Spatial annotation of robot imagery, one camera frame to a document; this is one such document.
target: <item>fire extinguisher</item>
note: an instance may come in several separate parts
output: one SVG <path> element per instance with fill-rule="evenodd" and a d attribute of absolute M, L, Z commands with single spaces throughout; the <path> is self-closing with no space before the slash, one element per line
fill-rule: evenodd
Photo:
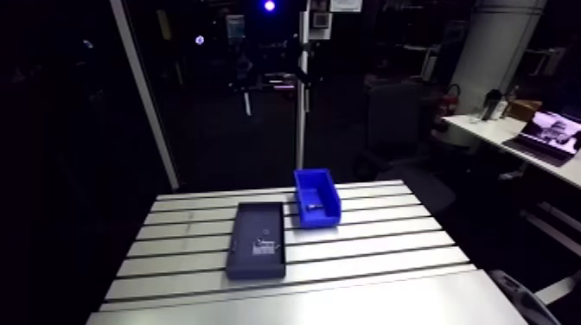
<path fill-rule="evenodd" d="M 460 86 L 458 84 L 451 84 L 446 90 L 446 94 L 440 99 L 437 105 L 436 114 L 434 116 L 433 129 L 440 132 L 446 132 L 448 125 L 443 120 L 444 117 L 454 115 L 458 107 L 458 98 L 460 97 Z"/>

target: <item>office chair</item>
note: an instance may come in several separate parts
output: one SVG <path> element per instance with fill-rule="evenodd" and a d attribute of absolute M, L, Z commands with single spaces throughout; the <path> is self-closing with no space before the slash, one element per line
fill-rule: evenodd
<path fill-rule="evenodd" d="M 355 174 L 363 181 L 404 181 L 436 215 L 456 195 L 427 170 L 431 114 L 420 110 L 421 92 L 422 85 L 410 81 L 369 88 L 366 149 L 355 162 Z"/>

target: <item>white desk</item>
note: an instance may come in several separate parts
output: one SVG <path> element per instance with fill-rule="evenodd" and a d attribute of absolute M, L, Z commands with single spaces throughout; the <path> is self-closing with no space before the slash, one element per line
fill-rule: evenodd
<path fill-rule="evenodd" d="M 89 324 L 526 324 L 402 181 L 336 187 L 323 229 L 298 227 L 294 188 L 160 195 Z M 284 203 L 282 279 L 225 276 L 245 201 Z"/>
<path fill-rule="evenodd" d="M 468 115 L 456 115 L 444 118 L 450 124 L 455 125 L 480 139 L 506 150 L 513 155 L 531 163 L 558 178 L 569 182 L 577 188 L 581 188 L 581 156 L 577 154 L 573 159 L 561 167 L 555 167 L 543 162 L 525 152 L 508 148 L 503 142 L 516 137 L 525 127 L 525 123 L 514 118 L 504 118 L 496 121 L 471 123 Z"/>

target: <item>laptop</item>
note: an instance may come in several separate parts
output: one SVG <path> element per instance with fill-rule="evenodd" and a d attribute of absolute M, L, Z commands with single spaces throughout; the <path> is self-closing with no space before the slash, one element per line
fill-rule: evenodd
<path fill-rule="evenodd" d="M 581 147 L 581 123 L 574 118 L 539 110 L 519 135 L 504 143 L 553 166 L 563 166 Z"/>

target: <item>blue light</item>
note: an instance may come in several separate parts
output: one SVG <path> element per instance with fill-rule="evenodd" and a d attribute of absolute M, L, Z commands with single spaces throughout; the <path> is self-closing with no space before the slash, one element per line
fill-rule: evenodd
<path fill-rule="evenodd" d="M 272 0 L 268 0 L 265 2 L 265 9 L 266 11 L 273 11 L 274 10 L 274 2 Z"/>

